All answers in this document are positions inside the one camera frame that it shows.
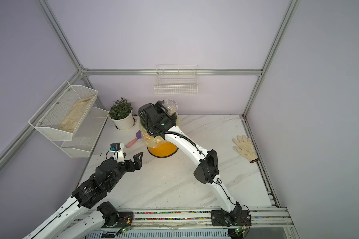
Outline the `glass oatmeal jar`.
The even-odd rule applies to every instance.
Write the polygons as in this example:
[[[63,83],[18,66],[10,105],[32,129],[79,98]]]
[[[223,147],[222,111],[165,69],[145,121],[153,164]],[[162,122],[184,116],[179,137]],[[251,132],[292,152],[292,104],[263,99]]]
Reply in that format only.
[[[165,99],[163,106],[167,109],[169,115],[173,115],[178,110],[178,105],[173,99]]]

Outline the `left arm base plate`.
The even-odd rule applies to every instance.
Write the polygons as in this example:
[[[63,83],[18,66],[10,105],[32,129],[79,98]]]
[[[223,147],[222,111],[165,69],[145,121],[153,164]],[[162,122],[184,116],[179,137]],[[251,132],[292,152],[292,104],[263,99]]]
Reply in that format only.
[[[134,212],[117,212],[105,218],[103,227],[106,228],[122,228],[132,224]]]

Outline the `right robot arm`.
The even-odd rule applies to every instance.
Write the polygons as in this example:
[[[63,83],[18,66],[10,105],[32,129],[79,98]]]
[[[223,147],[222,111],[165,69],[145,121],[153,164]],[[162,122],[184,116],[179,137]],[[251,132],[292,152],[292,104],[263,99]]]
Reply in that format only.
[[[174,144],[194,162],[194,177],[200,183],[210,186],[221,207],[222,223],[226,226],[236,225],[241,219],[242,207],[230,195],[220,178],[217,152],[207,150],[191,140],[177,125],[177,114],[169,114],[163,101],[141,106],[138,116],[149,136],[161,137]]]

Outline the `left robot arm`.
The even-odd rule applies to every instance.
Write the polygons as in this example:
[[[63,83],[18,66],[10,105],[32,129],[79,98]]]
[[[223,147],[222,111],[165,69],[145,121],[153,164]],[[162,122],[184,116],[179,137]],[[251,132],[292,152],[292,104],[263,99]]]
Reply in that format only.
[[[96,167],[88,180],[80,184],[66,202],[40,224],[27,239],[79,239],[102,226],[119,226],[118,234],[126,231],[133,213],[120,215],[111,202],[103,202],[127,172],[142,168],[143,153],[132,160],[109,158]]]

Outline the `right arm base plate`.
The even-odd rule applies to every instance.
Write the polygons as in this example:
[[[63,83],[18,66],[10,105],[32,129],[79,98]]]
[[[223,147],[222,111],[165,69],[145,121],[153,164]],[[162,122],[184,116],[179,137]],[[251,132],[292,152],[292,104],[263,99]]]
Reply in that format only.
[[[240,214],[231,214],[223,210],[212,210],[211,223],[214,227],[251,226],[251,216],[248,210],[241,210]]]

